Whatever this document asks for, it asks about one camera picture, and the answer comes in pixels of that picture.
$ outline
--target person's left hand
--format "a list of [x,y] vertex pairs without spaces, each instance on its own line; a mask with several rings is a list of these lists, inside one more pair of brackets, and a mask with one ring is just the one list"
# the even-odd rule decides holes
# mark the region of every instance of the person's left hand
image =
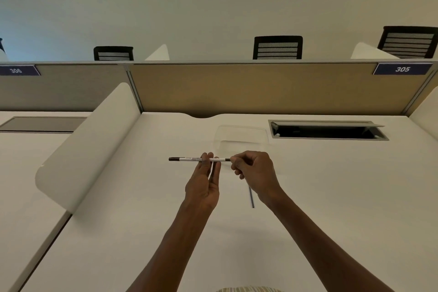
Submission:
[[184,202],[189,206],[213,211],[219,200],[220,162],[210,162],[213,153],[203,153],[202,162],[194,169],[193,175],[186,185]]

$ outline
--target person's left arm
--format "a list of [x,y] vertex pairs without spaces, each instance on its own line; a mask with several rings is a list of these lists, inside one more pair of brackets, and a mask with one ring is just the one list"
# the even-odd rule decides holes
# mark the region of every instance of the person's left arm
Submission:
[[172,292],[178,289],[194,247],[219,200],[221,163],[213,163],[209,178],[213,153],[203,153],[201,157],[202,162],[198,163],[186,185],[186,196],[175,220],[127,292]]

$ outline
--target forearm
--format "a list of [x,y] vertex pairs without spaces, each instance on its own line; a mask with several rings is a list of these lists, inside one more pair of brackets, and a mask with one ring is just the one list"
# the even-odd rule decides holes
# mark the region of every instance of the forearm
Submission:
[[286,194],[267,202],[328,292],[392,291],[331,240]]
[[183,203],[145,269],[127,292],[176,291],[210,212]]

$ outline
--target white pen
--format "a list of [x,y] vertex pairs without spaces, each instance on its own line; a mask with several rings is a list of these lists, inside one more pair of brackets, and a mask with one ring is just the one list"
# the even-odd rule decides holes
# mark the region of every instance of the white pen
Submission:
[[[169,161],[202,162],[202,158],[169,157]],[[229,158],[210,158],[210,162],[231,162]]]

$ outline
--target number plate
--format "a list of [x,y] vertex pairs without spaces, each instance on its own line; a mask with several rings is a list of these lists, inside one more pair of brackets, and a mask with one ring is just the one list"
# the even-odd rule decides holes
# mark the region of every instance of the number plate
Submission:
[[424,63],[381,63],[374,70],[374,75],[425,75],[430,67],[431,62]]
[[35,65],[0,65],[0,75],[40,76],[41,74],[38,72]]

